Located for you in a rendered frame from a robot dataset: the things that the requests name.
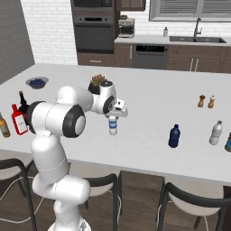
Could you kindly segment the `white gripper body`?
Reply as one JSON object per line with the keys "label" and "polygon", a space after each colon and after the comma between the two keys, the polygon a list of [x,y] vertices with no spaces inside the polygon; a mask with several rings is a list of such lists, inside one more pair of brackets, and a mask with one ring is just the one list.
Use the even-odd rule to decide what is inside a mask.
{"label": "white gripper body", "polygon": [[106,114],[107,117],[127,117],[128,110],[125,103],[116,103],[109,106],[110,111]]}

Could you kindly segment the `clear bottle with blue label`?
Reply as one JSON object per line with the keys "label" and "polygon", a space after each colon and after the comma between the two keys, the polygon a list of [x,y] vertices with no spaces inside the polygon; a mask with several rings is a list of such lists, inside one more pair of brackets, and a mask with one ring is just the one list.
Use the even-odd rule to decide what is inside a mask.
{"label": "clear bottle with blue label", "polygon": [[111,115],[108,118],[108,125],[109,125],[109,133],[111,135],[116,135],[117,134],[117,121],[116,121],[116,117]]}

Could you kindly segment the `potted succulent plant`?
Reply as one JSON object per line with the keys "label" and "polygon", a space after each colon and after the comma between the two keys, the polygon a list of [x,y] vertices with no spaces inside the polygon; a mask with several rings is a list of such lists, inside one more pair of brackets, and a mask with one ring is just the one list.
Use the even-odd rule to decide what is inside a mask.
{"label": "potted succulent plant", "polygon": [[99,85],[106,81],[106,78],[104,76],[102,76],[101,74],[98,74],[96,76],[94,76],[89,83],[88,86],[88,90],[92,93],[92,94],[96,94],[99,95],[100,94],[100,89],[99,89]]}

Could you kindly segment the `dark blue plastic bottle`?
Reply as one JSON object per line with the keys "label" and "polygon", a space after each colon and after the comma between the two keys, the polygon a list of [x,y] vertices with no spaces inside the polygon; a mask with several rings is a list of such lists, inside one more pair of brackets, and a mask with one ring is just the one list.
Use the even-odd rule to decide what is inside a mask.
{"label": "dark blue plastic bottle", "polygon": [[178,125],[175,125],[170,131],[170,138],[169,138],[168,145],[171,148],[176,148],[179,144],[179,139],[180,139],[180,129]]}

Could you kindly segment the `black dishwasher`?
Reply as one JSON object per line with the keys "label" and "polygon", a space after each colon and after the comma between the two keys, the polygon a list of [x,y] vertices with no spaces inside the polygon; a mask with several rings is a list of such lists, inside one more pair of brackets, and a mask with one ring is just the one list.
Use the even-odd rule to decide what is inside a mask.
{"label": "black dishwasher", "polygon": [[138,69],[166,69],[168,45],[135,44],[133,67]]}

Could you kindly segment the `black stool with white seat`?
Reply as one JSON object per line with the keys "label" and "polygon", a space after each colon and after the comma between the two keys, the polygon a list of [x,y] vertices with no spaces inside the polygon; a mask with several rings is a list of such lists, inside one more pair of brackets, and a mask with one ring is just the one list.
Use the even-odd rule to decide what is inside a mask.
{"label": "black stool with white seat", "polygon": [[223,231],[226,211],[231,206],[231,192],[225,195],[223,185],[185,180],[182,177],[164,177],[156,214],[157,231],[162,231],[169,202],[197,218],[194,229],[199,227],[202,218],[218,213],[215,231]]}
{"label": "black stool with white seat", "polygon": [[122,172],[116,170],[98,178],[87,178],[91,186],[91,197],[101,196],[108,191],[113,194],[113,231],[117,231],[119,217],[123,214]]}
{"label": "black stool with white seat", "polygon": [[9,180],[16,177],[15,181],[23,179],[23,194],[27,198],[27,204],[30,212],[29,219],[32,222],[32,231],[37,231],[36,220],[32,205],[32,196],[27,177],[27,170],[19,159],[0,160],[0,180]]}

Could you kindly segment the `silver coffee machine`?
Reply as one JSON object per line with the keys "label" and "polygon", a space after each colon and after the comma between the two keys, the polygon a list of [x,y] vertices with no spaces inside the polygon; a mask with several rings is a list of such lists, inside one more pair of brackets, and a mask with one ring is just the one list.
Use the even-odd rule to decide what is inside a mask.
{"label": "silver coffee machine", "polygon": [[121,15],[118,21],[119,38],[134,37],[134,18],[129,18],[127,15]]}

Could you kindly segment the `grey bowl with blueberries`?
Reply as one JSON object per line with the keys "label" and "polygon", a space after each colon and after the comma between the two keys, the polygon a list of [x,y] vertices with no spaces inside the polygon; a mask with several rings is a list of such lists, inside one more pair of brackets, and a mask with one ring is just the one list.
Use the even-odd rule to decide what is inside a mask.
{"label": "grey bowl with blueberries", "polygon": [[44,88],[49,80],[45,77],[36,77],[32,79],[27,79],[26,84],[33,89]]}

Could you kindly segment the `brown base cupboards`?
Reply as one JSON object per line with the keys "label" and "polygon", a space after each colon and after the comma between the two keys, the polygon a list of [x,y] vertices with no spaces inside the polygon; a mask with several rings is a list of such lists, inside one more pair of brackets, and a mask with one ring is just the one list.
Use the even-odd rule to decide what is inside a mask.
{"label": "brown base cupboards", "polygon": [[[113,54],[79,52],[78,65],[134,68],[133,46],[134,44],[116,43]],[[231,74],[231,46],[168,46],[166,70]]]}

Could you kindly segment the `black glass bottle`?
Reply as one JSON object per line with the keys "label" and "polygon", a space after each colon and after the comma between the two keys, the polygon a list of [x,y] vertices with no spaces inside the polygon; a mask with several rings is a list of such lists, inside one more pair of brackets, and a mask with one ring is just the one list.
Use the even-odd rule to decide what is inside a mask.
{"label": "black glass bottle", "polygon": [[21,99],[21,101],[20,101],[21,106],[19,107],[19,110],[20,110],[22,113],[26,114],[26,113],[27,113],[27,110],[28,110],[28,108],[29,108],[29,105],[27,104],[27,101],[25,100],[22,91],[19,92],[19,96],[20,96],[20,99]]}

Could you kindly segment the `grey clear plastic bottle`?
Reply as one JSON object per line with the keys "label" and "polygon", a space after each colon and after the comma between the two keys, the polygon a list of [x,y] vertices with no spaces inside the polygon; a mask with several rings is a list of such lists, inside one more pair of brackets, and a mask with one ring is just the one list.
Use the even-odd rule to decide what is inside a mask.
{"label": "grey clear plastic bottle", "polygon": [[212,129],[212,133],[211,133],[211,136],[209,138],[209,143],[212,144],[212,145],[217,145],[218,144],[218,141],[219,141],[219,137],[222,133],[222,130],[223,130],[223,126],[222,126],[222,122],[221,121],[218,121],[213,129]]}

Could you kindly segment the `red glass bottle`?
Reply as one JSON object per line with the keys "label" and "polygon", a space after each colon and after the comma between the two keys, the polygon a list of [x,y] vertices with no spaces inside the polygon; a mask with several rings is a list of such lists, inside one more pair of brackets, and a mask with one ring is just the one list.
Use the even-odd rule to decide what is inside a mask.
{"label": "red glass bottle", "polygon": [[19,134],[25,134],[28,132],[28,128],[23,118],[23,113],[17,109],[16,104],[12,104],[12,120],[14,122],[14,129]]}

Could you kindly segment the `dark sink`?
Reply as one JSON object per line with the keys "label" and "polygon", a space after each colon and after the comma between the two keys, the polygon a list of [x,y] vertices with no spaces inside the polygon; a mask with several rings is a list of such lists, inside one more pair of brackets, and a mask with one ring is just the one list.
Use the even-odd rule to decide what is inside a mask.
{"label": "dark sink", "polygon": [[170,42],[226,43],[221,37],[170,36]]}

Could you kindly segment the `black microwave oven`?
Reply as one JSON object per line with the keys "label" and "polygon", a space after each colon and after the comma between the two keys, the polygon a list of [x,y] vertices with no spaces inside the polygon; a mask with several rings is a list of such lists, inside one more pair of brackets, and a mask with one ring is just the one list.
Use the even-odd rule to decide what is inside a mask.
{"label": "black microwave oven", "polygon": [[114,0],[70,0],[76,11],[109,12],[113,9]]}

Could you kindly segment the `dark green bottle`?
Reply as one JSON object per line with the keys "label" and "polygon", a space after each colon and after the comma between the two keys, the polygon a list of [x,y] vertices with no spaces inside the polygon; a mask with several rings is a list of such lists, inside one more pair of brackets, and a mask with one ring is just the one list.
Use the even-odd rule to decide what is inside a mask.
{"label": "dark green bottle", "polygon": [[226,141],[225,149],[228,152],[231,152],[231,132],[230,132],[229,137],[228,137],[228,139]]}

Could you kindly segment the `silver tap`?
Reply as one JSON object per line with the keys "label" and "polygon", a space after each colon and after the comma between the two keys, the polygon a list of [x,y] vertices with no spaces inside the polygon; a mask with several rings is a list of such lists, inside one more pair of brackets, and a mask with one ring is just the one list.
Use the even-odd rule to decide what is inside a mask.
{"label": "silver tap", "polygon": [[193,37],[197,37],[199,34],[202,33],[202,28],[199,29],[199,23],[201,22],[201,18],[199,17],[196,21],[196,26],[194,29]]}

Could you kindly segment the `amber glass bottle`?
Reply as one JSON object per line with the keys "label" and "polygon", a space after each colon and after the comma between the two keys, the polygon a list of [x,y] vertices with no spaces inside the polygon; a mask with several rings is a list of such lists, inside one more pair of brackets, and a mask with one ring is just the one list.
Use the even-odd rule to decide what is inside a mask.
{"label": "amber glass bottle", "polygon": [[3,119],[1,114],[0,114],[0,131],[3,134],[3,137],[9,137],[11,135],[7,122]]}

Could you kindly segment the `window with grey blinds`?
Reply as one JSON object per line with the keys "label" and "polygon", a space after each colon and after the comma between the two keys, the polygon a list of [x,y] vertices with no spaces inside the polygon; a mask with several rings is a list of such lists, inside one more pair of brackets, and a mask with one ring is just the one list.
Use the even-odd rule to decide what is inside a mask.
{"label": "window with grey blinds", "polygon": [[150,0],[152,22],[230,23],[231,0]]}

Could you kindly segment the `black wall oven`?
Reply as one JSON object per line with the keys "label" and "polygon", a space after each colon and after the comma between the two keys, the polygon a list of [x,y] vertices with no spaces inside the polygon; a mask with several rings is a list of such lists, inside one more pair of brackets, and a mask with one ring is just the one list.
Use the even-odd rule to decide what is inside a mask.
{"label": "black wall oven", "polygon": [[114,24],[109,15],[75,15],[77,52],[114,53]]}

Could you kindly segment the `brown wall cupboard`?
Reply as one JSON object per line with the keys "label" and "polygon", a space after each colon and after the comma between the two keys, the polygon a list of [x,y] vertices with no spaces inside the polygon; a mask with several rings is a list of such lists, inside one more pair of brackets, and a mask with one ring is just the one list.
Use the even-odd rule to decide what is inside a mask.
{"label": "brown wall cupboard", "polygon": [[144,11],[146,0],[115,0],[119,11]]}

